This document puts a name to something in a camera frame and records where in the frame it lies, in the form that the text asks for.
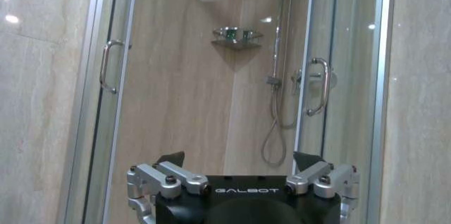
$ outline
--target chrome door handle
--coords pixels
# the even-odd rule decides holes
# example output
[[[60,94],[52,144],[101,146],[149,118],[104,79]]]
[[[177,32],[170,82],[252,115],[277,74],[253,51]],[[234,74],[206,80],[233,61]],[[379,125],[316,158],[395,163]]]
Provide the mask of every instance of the chrome door handle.
[[[323,77],[323,92],[321,92],[320,104],[315,109],[306,110],[308,116],[313,116],[324,110],[325,105],[327,105],[327,101],[329,99],[329,90],[331,90],[331,67],[329,67],[327,61],[323,60],[321,58],[313,58],[311,60],[311,63],[312,64],[321,64],[323,69],[324,69],[324,77]]]
[[[116,88],[108,86],[105,79],[106,79],[106,66],[108,66],[108,59],[109,59],[109,49],[112,46],[120,45],[122,46],[124,43],[120,40],[109,40],[104,46],[104,53],[101,57],[101,67],[100,67],[100,86],[109,91],[112,94],[116,93]]]

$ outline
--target shower enclosure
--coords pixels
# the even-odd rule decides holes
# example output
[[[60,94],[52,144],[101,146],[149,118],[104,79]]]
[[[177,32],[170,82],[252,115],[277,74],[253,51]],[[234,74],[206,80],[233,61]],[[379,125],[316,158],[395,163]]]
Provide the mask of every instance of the shower enclosure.
[[[125,172],[176,151],[204,174],[289,174],[292,151],[356,165],[351,220],[377,223],[381,2],[92,0],[65,223],[134,223]],[[212,30],[225,26],[261,33],[258,47],[212,44]],[[285,45],[273,69],[277,35]],[[273,70],[285,78],[274,113]],[[268,134],[273,115],[285,126]],[[281,143],[288,155],[268,165],[261,145],[273,163]]]

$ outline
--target tiled wall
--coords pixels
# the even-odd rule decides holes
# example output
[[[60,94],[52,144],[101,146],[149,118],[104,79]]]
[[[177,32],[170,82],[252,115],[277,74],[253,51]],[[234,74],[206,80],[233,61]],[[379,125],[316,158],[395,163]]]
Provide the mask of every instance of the tiled wall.
[[[212,30],[237,25],[241,0],[136,0],[124,83],[109,223],[133,223],[125,173],[161,154],[185,151],[193,172],[221,174],[234,55]]]
[[[272,118],[269,115],[270,86],[265,76],[272,75],[272,55],[274,28],[280,0],[242,0],[241,26],[252,27],[264,34],[262,46],[253,51],[236,53],[234,79],[230,119],[225,151],[225,174],[288,174],[292,167],[292,150],[294,146],[294,127],[282,129],[286,156],[280,167],[269,167],[261,160],[260,147],[269,133]],[[296,121],[298,92],[292,91],[290,76],[301,67],[304,50],[305,22],[308,0],[292,0],[290,26],[286,45],[285,81],[281,105],[281,123]],[[281,78],[285,19],[288,0],[284,0],[284,18],[278,52],[278,75]],[[270,17],[270,23],[260,20]],[[277,129],[269,134],[265,154],[272,162],[281,156],[281,143]]]
[[[1,223],[56,222],[88,3],[0,0]]]
[[[381,223],[451,219],[451,0],[395,0]]]
[[[306,1],[293,2],[294,40],[304,40]],[[274,33],[274,23],[258,20],[276,16],[277,2],[136,0],[110,223],[136,218],[126,206],[126,169],[136,163],[152,163],[161,154],[185,151],[184,166],[206,174],[289,172],[293,130],[285,135],[284,166],[268,169],[258,156],[270,126],[270,89],[264,77],[270,71]],[[210,31],[221,26],[256,28],[265,35],[261,48],[230,51],[213,46]],[[300,67],[302,47],[302,42],[289,44],[286,77]],[[282,119],[293,120],[298,96],[290,96],[288,83],[285,92],[288,115]],[[273,141],[269,149],[278,147]]]

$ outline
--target corner shelf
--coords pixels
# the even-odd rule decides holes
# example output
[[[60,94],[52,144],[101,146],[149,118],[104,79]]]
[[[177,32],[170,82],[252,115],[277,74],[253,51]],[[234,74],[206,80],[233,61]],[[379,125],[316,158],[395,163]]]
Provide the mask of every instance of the corner shelf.
[[[238,27],[221,27],[214,29],[212,34],[216,38],[216,40],[212,41],[212,44],[232,50],[244,50],[261,46],[258,44],[258,38],[262,37],[262,34],[254,30]]]

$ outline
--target logo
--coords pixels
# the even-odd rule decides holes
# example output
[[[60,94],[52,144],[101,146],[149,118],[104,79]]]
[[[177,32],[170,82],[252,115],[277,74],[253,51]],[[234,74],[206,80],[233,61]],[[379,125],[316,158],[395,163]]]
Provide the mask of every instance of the logo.
[[[216,193],[276,193],[278,189],[214,189]]]

